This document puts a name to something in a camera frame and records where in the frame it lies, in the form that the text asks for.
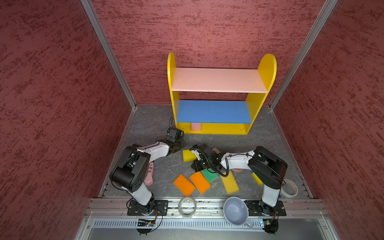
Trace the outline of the green sponge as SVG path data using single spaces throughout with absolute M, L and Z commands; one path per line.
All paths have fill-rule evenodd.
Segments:
M 217 173 L 211 172 L 210 169 L 204 169 L 201 173 L 209 183 L 218 178 Z

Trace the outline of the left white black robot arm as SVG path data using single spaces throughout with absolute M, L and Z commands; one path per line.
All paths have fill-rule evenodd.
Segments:
M 154 195 L 144 183 L 150 163 L 176 153 L 186 146 L 183 138 L 175 141 L 161 140 L 153 145 L 128 146 L 110 172 L 111 184 L 118 190 L 128 192 L 145 215 L 155 210 Z

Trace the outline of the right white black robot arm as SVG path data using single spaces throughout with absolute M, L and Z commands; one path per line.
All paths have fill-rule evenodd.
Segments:
M 195 172 L 209 169 L 223 178 L 230 176 L 230 170 L 250 170 L 263 183 L 263 195 L 258 211 L 263 216 L 277 215 L 277 204 L 288 164 L 267 150 L 258 146 L 244 153 L 216 153 L 205 144 L 195 145 L 190 151 L 197 157 L 192 164 Z

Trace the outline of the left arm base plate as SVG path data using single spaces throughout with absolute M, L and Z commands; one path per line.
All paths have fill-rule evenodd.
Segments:
M 140 205 L 135 200 L 129 200 L 126 203 L 127 215 L 128 216 L 155 216 L 160 214 L 163 216 L 167 215 L 168 211 L 168 200 L 154 200 L 151 199 L 147 205 Z

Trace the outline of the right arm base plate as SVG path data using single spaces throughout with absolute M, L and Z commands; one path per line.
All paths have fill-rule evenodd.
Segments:
M 249 209 L 250 217 L 285 217 L 287 215 L 282 201 L 277 201 L 274 207 L 263 203 L 261 200 L 247 200 L 245 204 Z

